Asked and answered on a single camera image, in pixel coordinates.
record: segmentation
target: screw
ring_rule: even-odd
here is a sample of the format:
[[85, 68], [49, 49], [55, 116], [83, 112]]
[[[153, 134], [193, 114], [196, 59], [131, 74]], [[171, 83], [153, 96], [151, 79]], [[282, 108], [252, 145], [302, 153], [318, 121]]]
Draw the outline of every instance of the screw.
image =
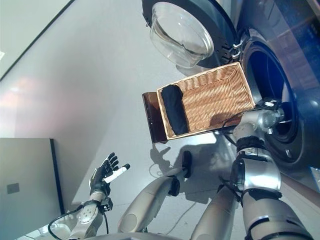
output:
[[289, 149], [285, 150], [285, 154], [287, 155], [288, 158], [292, 158], [292, 155]]

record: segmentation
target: washing machine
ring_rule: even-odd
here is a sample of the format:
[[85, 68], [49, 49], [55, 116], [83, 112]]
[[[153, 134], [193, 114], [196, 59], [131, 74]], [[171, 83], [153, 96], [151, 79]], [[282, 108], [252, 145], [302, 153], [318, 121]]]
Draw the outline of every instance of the washing machine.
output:
[[142, 9], [152, 43], [178, 69], [238, 61], [256, 103], [282, 101], [285, 121], [267, 147], [283, 173], [319, 191], [319, 1], [142, 0]]

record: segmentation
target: cable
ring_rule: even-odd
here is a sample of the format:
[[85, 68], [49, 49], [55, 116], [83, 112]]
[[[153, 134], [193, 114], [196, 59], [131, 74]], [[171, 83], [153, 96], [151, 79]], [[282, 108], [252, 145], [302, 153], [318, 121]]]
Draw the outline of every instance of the cable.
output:
[[232, 117], [228, 118], [227, 120], [224, 121], [222, 127], [221, 127], [221, 132], [223, 134], [223, 136], [233, 145], [236, 146], [236, 143], [235, 141], [233, 141], [228, 135], [227, 133], [224, 131], [224, 128], [226, 126], [226, 123], [230, 122], [231, 120], [233, 120], [234, 118], [238, 117], [239, 115], [243, 114], [244, 112], [253, 112], [253, 111], [258, 111], [258, 110], [261, 110], [261, 109], [266, 109], [268, 108], [268, 106], [259, 106], [259, 107], [256, 107], [254, 109], [251, 109], [251, 110], [247, 110], [247, 111], [241, 111], [241, 112], [238, 112], [237, 114], [233, 115]]
[[27, 238], [30, 238], [30, 239], [35, 239], [34, 237], [31, 237], [31, 236], [28, 236], [28, 235], [24, 235], [25, 237]]
[[77, 212], [77, 211], [79, 211], [80, 209], [82, 209], [83, 206], [84, 206], [83, 204], [80, 204], [75, 210], [70, 211], [70, 212], [67, 212], [67, 213], [65, 213], [65, 214], [62, 214], [62, 215], [58, 216], [56, 219], [52, 220], [52, 221], [49, 223], [49, 225], [48, 225], [48, 231], [49, 231], [49, 233], [51, 234], [51, 236], [54, 237], [54, 238], [57, 239], [57, 240], [62, 240], [61, 238], [57, 237], [57, 236], [51, 231], [51, 225], [52, 225], [55, 221], [58, 221], [59, 219], [62, 219], [62, 218], [64, 218], [65, 216], [68, 216], [68, 215], [70, 215], [70, 214], [74, 214], [75, 212]]
[[243, 114], [244, 112], [238, 112], [237, 114], [233, 115], [232, 117], [228, 118], [227, 120], [224, 121], [222, 127], [221, 127], [221, 131], [222, 131], [222, 134], [223, 136], [233, 145], [236, 145], [235, 141], [233, 141], [227, 134], [226, 132], [224, 131], [224, 128], [225, 128], [225, 125], [226, 123], [230, 122], [232, 119], [238, 117], [239, 115]]
[[102, 210], [102, 214], [104, 217], [104, 221], [105, 221], [105, 227], [106, 227], [106, 234], [109, 234], [109, 226], [108, 226], [108, 220], [107, 220], [107, 216], [104, 210]]
[[176, 221], [176, 223], [173, 225], [173, 227], [167, 233], [165, 233], [165, 235], [170, 234], [175, 229], [175, 227], [178, 225], [179, 221], [183, 218], [183, 216], [187, 212], [189, 212], [189, 210], [192, 209], [195, 205], [196, 205], [196, 202], [194, 202], [186, 211], [184, 211], [184, 213], [182, 213], [182, 215], [179, 217], [178, 221]]

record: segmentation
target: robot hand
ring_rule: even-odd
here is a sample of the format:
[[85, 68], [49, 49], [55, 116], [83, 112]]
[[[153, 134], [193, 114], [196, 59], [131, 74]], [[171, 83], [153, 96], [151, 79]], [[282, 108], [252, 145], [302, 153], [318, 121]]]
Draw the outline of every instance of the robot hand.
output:
[[118, 157], [114, 152], [96, 168], [89, 180], [90, 195], [94, 192], [103, 192], [107, 197], [110, 194], [110, 182], [130, 168], [129, 164], [118, 167]]

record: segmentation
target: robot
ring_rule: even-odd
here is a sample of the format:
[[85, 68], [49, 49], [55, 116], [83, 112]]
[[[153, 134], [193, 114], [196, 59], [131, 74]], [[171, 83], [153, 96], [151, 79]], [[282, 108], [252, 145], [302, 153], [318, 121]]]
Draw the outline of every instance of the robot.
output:
[[[240, 123], [232, 132], [236, 145], [236, 159], [229, 180], [220, 178], [222, 185], [207, 206], [196, 225], [191, 240], [229, 240], [232, 233], [237, 202], [243, 208], [245, 240], [312, 240], [295, 212], [281, 201], [281, 174], [266, 148], [264, 135], [272, 133], [273, 126], [284, 120], [281, 104], [276, 100], [264, 101], [260, 107], [239, 113]], [[118, 223], [118, 233], [96, 236], [105, 211], [112, 209], [110, 182], [129, 169], [118, 167], [117, 157], [110, 154], [89, 181], [89, 201], [82, 203], [75, 227], [65, 240], [178, 240], [168, 235], [150, 233], [148, 224], [157, 216], [167, 195], [179, 194], [181, 178], [191, 175], [192, 156], [185, 152], [180, 168], [170, 170], [147, 185], [134, 199]], [[52, 224], [70, 213], [52, 221]]]

